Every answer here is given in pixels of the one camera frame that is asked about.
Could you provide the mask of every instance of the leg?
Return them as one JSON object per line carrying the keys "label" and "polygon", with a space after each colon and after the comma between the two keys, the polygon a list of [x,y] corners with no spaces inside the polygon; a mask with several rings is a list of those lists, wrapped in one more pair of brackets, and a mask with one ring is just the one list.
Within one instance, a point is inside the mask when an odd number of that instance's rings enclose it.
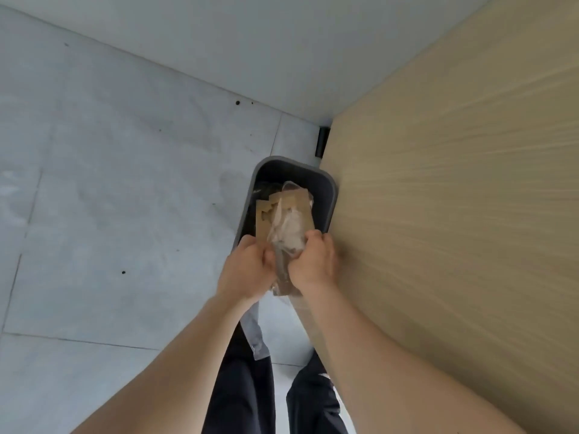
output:
{"label": "leg", "polygon": [[332,381],[317,353],[293,380],[287,395],[291,434],[347,434]]}
{"label": "leg", "polygon": [[203,434],[273,434],[276,413],[271,358],[254,360],[238,324],[221,363]]}

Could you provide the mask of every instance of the person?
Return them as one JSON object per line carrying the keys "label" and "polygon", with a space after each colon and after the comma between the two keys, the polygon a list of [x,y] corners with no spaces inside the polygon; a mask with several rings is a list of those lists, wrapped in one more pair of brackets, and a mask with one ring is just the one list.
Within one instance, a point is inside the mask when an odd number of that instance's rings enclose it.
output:
{"label": "person", "polygon": [[[401,348],[337,288],[332,237],[306,233],[288,267],[320,328],[337,389],[358,434],[521,433],[490,403]],[[276,278],[266,244],[245,236],[217,293],[156,359],[74,433],[270,434],[269,358],[255,361],[239,319]],[[331,380],[314,355],[287,396],[292,434],[345,434]]]}

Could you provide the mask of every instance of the pants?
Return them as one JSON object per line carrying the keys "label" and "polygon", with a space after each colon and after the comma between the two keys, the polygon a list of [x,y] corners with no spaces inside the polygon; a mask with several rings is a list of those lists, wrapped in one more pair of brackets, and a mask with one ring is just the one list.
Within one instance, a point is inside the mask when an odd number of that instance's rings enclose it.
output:
{"label": "pants", "polygon": [[[340,418],[330,379],[305,367],[293,381],[286,402],[290,434],[347,434]],[[274,434],[271,358],[254,360],[240,325],[237,325],[221,363],[203,434]]]}

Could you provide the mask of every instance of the floor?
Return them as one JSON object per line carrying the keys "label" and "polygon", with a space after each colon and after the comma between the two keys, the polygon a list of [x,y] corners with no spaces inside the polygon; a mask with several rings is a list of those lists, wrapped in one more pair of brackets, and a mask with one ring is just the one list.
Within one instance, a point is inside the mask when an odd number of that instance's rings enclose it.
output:
{"label": "floor", "polygon": [[[255,165],[317,165],[318,128],[2,7],[0,54],[0,424],[67,433],[212,295]],[[311,348],[260,308],[284,433]]]}

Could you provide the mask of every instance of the wood grain surface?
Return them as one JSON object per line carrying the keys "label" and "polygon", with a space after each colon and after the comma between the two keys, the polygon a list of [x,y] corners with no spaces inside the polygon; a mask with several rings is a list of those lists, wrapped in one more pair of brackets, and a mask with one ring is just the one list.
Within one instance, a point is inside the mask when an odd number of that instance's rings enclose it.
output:
{"label": "wood grain surface", "polygon": [[339,115],[321,166],[347,296],[528,431],[579,432],[579,0],[493,0]]}

